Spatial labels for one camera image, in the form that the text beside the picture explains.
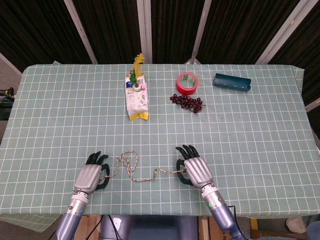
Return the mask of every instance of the shoe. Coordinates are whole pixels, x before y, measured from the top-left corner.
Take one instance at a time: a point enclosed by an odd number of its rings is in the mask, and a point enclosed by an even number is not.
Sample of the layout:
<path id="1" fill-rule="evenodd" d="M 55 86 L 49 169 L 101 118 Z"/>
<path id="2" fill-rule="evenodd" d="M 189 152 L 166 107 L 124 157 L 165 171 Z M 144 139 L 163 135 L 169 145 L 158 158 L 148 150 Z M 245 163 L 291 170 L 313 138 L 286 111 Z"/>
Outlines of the shoe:
<path id="1" fill-rule="evenodd" d="M 285 225 L 288 230 L 295 234 L 303 234 L 307 231 L 307 224 L 304 222 L 303 218 L 300 217 L 289 217 L 285 221 Z"/>

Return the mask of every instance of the white pole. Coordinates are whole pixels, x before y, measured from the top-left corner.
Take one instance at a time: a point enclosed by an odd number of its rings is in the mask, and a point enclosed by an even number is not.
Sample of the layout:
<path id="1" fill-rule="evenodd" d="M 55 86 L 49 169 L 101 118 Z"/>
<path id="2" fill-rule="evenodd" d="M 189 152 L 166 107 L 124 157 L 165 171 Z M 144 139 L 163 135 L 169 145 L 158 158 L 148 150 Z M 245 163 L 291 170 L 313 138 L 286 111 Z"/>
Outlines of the white pole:
<path id="1" fill-rule="evenodd" d="M 198 50 L 199 50 L 199 46 L 201 43 L 202 35 L 204 34 L 204 29 L 205 29 L 206 22 L 207 22 L 207 17 L 208 17 L 208 13 L 209 13 L 210 6 L 211 6 L 211 1 L 212 0 L 205 0 L 204 1 L 202 14 L 201 14 L 201 18 L 200 18 L 200 22 L 199 22 L 199 26 L 198 26 L 198 31 L 196 33 L 196 37 L 195 37 L 195 41 L 194 41 L 194 45 L 193 45 L 191 59 L 188 60 L 188 62 L 187 62 L 188 64 L 195 63 L 195 60 L 196 60 L 196 57 L 198 54 Z"/>
<path id="2" fill-rule="evenodd" d="M 310 112 L 312 109 L 315 109 L 317 107 L 320 106 L 320 97 L 316 100 L 314 100 L 313 102 L 309 103 L 306 107 L 305 107 L 305 110 L 306 112 Z"/>
<path id="3" fill-rule="evenodd" d="M 82 23 L 80 21 L 76 7 L 74 5 L 74 2 L 72 0 L 64 0 L 64 4 L 69 11 L 69 14 L 70 14 L 70 16 L 73 20 L 73 23 L 79 33 L 79 36 L 83 42 L 83 45 L 84 45 L 84 47 L 85 47 L 85 49 L 91 59 L 91 62 L 93 64 L 98 64 L 98 61 L 97 61 L 96 56 L 94 54 L 94 51 L 92 50 L 92 47 L 91 47 L 90 42 L 88 40 L 84 26 L 82 25 Z"/>
<path id="4" fill-rule="evenodd" d="M 136 0 L 140 30 L 141 52 L 144 62 L 152 64 L 151 0 Z"/>
<path id="5" fill-rule="evenodd" d="M 268 64 L 318 0 L 300 0 L 255 64 Z"/>

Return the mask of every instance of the grapes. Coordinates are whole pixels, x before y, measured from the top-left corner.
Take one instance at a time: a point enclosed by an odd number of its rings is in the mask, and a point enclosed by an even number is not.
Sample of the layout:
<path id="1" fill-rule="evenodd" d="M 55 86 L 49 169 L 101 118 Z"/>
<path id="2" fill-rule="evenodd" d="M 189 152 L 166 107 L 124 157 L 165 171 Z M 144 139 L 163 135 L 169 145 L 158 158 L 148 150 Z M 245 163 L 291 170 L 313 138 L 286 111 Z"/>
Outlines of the grapes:
<path id="1" fill-rule="evenodd" d="M 195 114 L 201 112 L 203 106 L 205 106 L 200 97 L 194 99 L 191 96 L 187 96 L 186 94 L 182 94 L 181 96 L 173 94 L 173 96 L 170 97 L 170 100 L 172 101 L 172 103 L 180 105 L 182 109 L 188 109 Z"/>

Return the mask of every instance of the black cable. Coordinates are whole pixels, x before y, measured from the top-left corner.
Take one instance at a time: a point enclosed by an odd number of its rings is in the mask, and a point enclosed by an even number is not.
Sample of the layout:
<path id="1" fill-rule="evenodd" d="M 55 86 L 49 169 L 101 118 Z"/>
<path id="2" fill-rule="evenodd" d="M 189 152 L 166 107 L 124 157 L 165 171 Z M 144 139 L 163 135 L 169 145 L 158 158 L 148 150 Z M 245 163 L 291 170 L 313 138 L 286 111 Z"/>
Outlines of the black cable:
<path id="1" fill-rule="evenodd" d="M 56 230 L 54 230 L 54 232 L 51 234 L 51 236 L 49 237 L 49 239 L 48 240 L 50 240 L 52 237 L 53 237 L 53 235 L 56 233 Z"/>
<path id="2" fill-rule="evenodd" d="M 121 237 L 120 237 L 120 235 L 119 235 L 119 233 L 118 233 L 118 231 L 117 231 L 117 228 L 116 228 L 116 226 L 115 226 L 114 221 L 112 220 L 112 218 L 111 218 L 110 215 L 108 215 L 108 217 L 109 217 L 109 219 L 110 219 L 110 221 L 111 221 L 111 223 L 112 223 L 113 230 L 114 230 L 114 232 L 115 232 L 116 240 L 119 240 L 119 238 L 121 239 Z"/>
<path id="3" fill-rule="evenodd" d="M 233 208 L 233 215 L 234 215 L 234 221 L 235 221 L 235 224 L 236 224 L 236 227 L 238 228 L 239 232 L 241 233 L 241 236 L 244 238 L 244 240 L 249 240 L 246 235 L 242 232 L 239 224 L 238 224 L 238 221 L 237 221 L 237 214 L 236 214 L 236 206 L 235 205 L 231 205 L 231 206 L 228 206 L 229 208 Z"/>
<path id="4" fill-rule="evenodd" d="M 91 234 L 96 230 L 96 228 L 101 223 L 103 218 L 104 218 L 104 215 L 101 215 L 100 221 L 95 225 L 95 227 L 92 229 L 92 231 L 89 233 L 89 235 L 85 238 L 85 240 L 88 240 L 90 238 Z"/>

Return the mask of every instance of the red tape roll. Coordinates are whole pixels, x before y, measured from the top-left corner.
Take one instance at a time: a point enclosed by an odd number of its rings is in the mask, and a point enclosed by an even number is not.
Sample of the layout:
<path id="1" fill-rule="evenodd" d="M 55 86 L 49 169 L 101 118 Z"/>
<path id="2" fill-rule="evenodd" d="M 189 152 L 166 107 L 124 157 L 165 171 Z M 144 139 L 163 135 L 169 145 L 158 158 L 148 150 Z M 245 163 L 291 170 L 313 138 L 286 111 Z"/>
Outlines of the red tape roll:
<path id="1" fill-rule="evenodd" d="M 193 84 L 193 87 L 184 87 L 184 86 L 182 86 L 181 80 L 183 80 L 182 78 L 185 75 L 190 75 L 190 76 L 192 76 L 194 78 L 195 82 Z M 181 73 L 178 76 L 178 79 L 176 80 L 176 89 L 178 90 L 179 93 L 185 94 L 185 95 L 193 94 L 196 91 L 198 85 L 199 85 L 198 77 L 196 75 L 194 75 L 193 73 L 191 73 L 191 72 L 183 72 L 183 73 Z"/>

